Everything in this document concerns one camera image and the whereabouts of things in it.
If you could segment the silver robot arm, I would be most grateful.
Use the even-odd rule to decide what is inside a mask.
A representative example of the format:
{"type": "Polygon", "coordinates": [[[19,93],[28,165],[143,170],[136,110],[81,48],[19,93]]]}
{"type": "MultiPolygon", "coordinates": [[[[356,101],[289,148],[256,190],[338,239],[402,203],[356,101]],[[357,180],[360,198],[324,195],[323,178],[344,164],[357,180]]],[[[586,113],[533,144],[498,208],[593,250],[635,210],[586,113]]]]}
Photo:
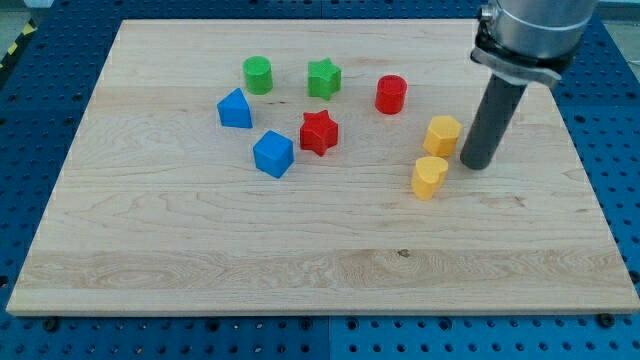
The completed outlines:
{"type": "Polygon", "coordinates": [[[490,165],[530,83],[550,89],[573,63],[596,0],[490,0],[478,9],[470,59],[491,77],[466,136],[460,160],[490,165]]]}

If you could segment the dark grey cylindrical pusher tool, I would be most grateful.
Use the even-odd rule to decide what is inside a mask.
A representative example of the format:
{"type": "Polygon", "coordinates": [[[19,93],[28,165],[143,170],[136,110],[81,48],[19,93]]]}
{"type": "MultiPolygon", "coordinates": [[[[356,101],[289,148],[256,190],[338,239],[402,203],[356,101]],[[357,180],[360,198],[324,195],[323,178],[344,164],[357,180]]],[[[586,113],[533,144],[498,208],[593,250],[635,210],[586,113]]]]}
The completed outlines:
{"type": "Polygon", "coordinates": [[[526,85],[490,77],[460,154],[466,167],[483,170],[490,165],[525,90],[526,85]]]}

